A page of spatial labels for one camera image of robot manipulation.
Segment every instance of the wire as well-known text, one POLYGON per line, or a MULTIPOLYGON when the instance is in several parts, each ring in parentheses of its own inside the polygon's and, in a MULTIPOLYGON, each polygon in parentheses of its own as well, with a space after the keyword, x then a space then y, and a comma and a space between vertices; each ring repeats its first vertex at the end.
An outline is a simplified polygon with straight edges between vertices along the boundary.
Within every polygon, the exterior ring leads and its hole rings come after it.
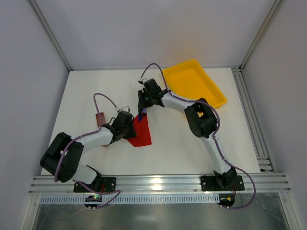
POLYGON ((203 105, 205 105, 205 106, 207 106, 207 107, 209 107, 209 108, 212 109, 212 111, 214 112, 214 114, 215 114, 215 116, 216 116, 216 119, 217 119, 217 127, 216 127, 216 130, 215 130, 215 131, 213 132, 213 134, 212 134, 212 138, 214 139, 216 148, 217 148, 217 150, 218 150, 218 152, 219 152, 219 154, 220 154, 222 160, 225 161, 226 164, 228 164, 230 167, 233 167, 233 168, 238 169, 238 170, 240 170, 241 172, 243 172, 243 173, 250 179, 250 181, 251 181, 251 183, 252 183, 252 185, 253 185, 253 188, 254 188, 253 197, 251 198, 251 200, 250 200, 247 204, 245 204, 245 205, 243 205, 243 206, 239 206, 239 207, 226 207, 226 206, 222 206, 222 207, 227 208, 227 209, 233 209, 233 210, 248 207, 248 206, 254 201, 254 199, 255 199, 255 197, 256 197, 256 186, 255 186, 255 183, 254 183, 253 179, 251 178, 251 176, 250 176, 246 171, 244 171, 243 169, 240 169, 240 168, 238 168, 238 167, 232 165, 229 161, 227 161, 227 160, 225 159, 224 155, 222 154, 222 151, 221 151, 221 149, 220 149, 220 146, 219 146, 219 144, 218 144, 218 142, 217 142, 217 140, 216 140, 216 138, 215 138, 215 134, 217 133, 217 131, 220 129, 220 126, 221 126, 221 119, 220 119, 220 116, 218 115, 216 109, 214 109, 211 105, 209 105, 208 103, 203 102, 203 101, 199 101, 199 100, 185 100, 185 99, 183 99, 183 98, 177 97, 176 95, 173 95, 173 94, 171 93, 171 91, 169 90, 169 88, 167 87, 167 83, 166 83, 166 80, 165 80, 163 71, 162 71, 161 67, 160 67, 157 63, 151 63, 151 64, 149 64, 149 65, 146 67, 146 69, 144 70, 144 72, 143 72, 141 78, 144 76, 144 74, 145 74, 145 72, 147 71, 147 69, 148 69, 150 66, 152 66, 152 65, 155 65, 155 66, 157 66, 157 67, 159 68, 159 70, 160 70, 160 72, 161 72, 161 75, 162 75, 162 78, 163 78, 163 82, 164 82, 165 88, 166 88, 167 92, 168 92, 172 97, 174 97, 174 98, 176 98, 176 99, 178 99, 178 100, 180 100, 180 101, 187 102, 187 103, 195 103, 195 102, 198 102, 198 103, 201 103, 201 104, 203 104, 203 105))
POLYGON ((98 117, 99 117, 99 128, 98 128, 98 130, 96 130, 96 131, 82 134, 81 136, 76 137, 75 139, 71 140, 71 141, 68 143, 68 145, 64 148, 64 150, 63 150, 63 152, 62 152, 62 155, 61 155, 61 157, 60 157, 60 159, 59 159, 59 162, 58 162, 58 165, 57 165, 57 168, 56 168, 56 172, 54 173, 54 181, 55 181, 55 182, 58 182, 58 181, 59 181, 59 180, 58 180, 59 169, 60 169, 61 164, 62 164, 62 162, 63 162, 64 156, 65 156, 65 154, 66 154, 68 148, 72 145, 72 143, 74 143, 75 141, 77 141, 77 140, 79 140, 79 139, 81 139, 81 138, 83 138, 83 137, 87 137, 87 136, 89 136, 89 135, 98 133, 98 132, 101 130, 101 128, 102 128, 102 117, 101 117, 101 115, 100 115, 100 112, 99 112, 99 109, 98 109, 98 105, 97 105, 97 101, 96 101, 96 96, 97 96, 97 95, 104 96, 105 98, 107 98, 107 99, 114 105, 115 108, 117 108, 117 106, 115 105, 115 103, 114 103, 109 97, 105 96, 104 94, 98 93, 98 92, 97 92, 97 93, 95 93, 95 94, 93 95, 94 104, 95 104, 95 107, 96 107, 96 110, 97 110, 97 113, 98 113, 98 117))
POLYGON ((233 192, 234 192, 234 196, 236 196, 236 185, 235 185, 235 184, 234 184, 234 189, 235 189, 235 190, 233 191, 233 192))

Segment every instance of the yellow tray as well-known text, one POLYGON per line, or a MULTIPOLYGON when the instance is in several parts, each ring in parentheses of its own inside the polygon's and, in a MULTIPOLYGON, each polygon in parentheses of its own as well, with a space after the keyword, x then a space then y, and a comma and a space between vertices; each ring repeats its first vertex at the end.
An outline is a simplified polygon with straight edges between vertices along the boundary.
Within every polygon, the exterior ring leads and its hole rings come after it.
POLYGON ((170 90, 190 99, 206 99, 214 108, 227 102, 226 97, 196 60, 163 70, 170 90))

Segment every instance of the gray wall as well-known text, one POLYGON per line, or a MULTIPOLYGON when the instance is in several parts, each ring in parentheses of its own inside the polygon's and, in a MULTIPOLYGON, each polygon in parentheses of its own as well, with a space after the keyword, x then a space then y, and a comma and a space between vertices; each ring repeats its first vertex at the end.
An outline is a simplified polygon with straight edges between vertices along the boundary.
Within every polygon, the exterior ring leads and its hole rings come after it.
POLYGON ((77 69, 239 65, 273 0, 37 0, 77 69))
POLYGON ((68 71, 25 0, 0 1, 0 229, 19 229, 68 71))
POLYGON ((307 213, 307 1, 286 0, 246 69, 275 167, 307 213))

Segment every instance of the black mounting bracket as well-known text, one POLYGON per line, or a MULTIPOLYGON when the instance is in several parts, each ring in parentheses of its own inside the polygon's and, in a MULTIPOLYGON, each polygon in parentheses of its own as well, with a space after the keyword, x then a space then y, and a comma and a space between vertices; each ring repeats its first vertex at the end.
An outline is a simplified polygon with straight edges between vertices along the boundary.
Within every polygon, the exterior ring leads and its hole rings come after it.
POLYGON ((203 192, 218 192, 218 191, 244 191, 244 183, 242 176, 236 176, 232 183, 224 188, 218 184, 216 176, 202 176, 201 177, 201 190, 203 192))
MULTIPOLYGON (((102 177, 97 175, 91 184, 86 184, 88 188, 98 193, 110 193, 116 190, 116 177, 102 177)), ((78 184, 74 185, 73 191, 75 193, 88 193, 88 190, 78 184)))

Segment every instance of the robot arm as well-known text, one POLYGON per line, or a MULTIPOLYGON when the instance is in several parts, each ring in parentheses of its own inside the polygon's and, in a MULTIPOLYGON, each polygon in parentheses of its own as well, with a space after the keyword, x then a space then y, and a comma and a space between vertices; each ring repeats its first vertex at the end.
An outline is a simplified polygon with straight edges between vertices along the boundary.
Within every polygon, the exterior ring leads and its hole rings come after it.
MULTIPOLYGON (((213 133, 217 129, 217 119, 211 108, 199 102, 186 102, 188 101, 187 98, 174 93, 171 95, 166 90, 161 90, 154 79, 140 81, 139 83, 144 86, 143 90, 138 91, 139 112, 143 108, 159 105, 185 113, 191 132, 201 139, 211 157, 217 183, 222 189, 232 186, 237 173, 222 159, 215 145, 213 133), (182 98, 184 101, 178 100, 174 96, 182 98)), ((203 98, 198 101, 207 103, 203 98)), ((217 134, 215 134, 215 140, 219 141, 217 134)), ((220 150, 224 152, 221 144, 219 146, 220 150)))
MULTIPOLYGON (((100 186, 101 174, 90 166, 79 164, 82 154, 99 146, 112 144, 122 138, 135 137, 133 120, 132 114, 120 110, 112 124, 102 125, 99 132, 73 142, 61 162, 58 179, 63 183, 74 180, 94 184, 92 188, 95 190, 95 187, 100 186)), ((59 133, 42 157, 40 165, 55 175, 63 150, 75 138, 66 133, 59 133)))

